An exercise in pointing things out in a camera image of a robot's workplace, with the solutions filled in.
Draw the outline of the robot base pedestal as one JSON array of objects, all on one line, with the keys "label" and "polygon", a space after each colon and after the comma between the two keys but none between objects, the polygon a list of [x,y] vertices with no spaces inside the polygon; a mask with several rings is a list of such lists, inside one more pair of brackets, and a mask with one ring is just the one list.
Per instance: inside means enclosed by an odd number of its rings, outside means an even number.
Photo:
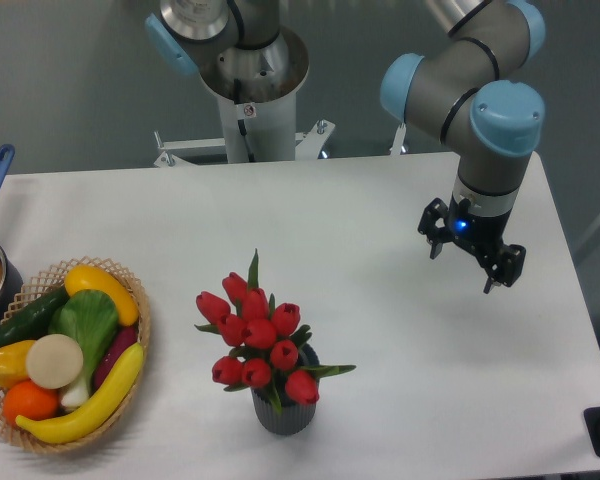
[{"label": "robot base pedestal", "polygon": [[277,1],[162,1],[145,20],[154,48],[215,97],[231,163],[296,156],[296,95],[309,71]]}]

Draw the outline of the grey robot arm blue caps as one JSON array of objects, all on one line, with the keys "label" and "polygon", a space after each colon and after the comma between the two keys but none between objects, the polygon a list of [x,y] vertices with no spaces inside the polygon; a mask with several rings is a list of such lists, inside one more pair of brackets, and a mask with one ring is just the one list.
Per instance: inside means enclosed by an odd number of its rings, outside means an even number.
[{"label": "grey robot arm blue caps", "polygon": [[418,231],[436,258],[447,243],[474,257],[484,290],[521,276],[523,246],[503,234],[537,148],[545,104],[532,87],[509,80],[546,37],[539,10],[527,1],[429,1],[451,43],[435,58],[397,58],[380,86],[393,117],[438,139],[459,157],[449,201],[433,199]]}]

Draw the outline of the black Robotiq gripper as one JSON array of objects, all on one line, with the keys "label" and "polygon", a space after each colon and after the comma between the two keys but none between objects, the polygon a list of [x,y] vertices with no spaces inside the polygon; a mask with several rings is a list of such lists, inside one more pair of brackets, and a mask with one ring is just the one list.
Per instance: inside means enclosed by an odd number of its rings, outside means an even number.
[{"label": "black Robotiq gripper", "polygon": [[479,260],[485,258],[483,269],[487,280],[485,294],[497,286],[511,287],[521,276],[526,249],[508,245],[503,234],[512,208],[498,208],[494,214],[484,211],[468,197],[453,194],[449,205],[434,198],[423,210],[418,232],[430,246],[429,258],[435,259],[443,245],[453,243]]}]

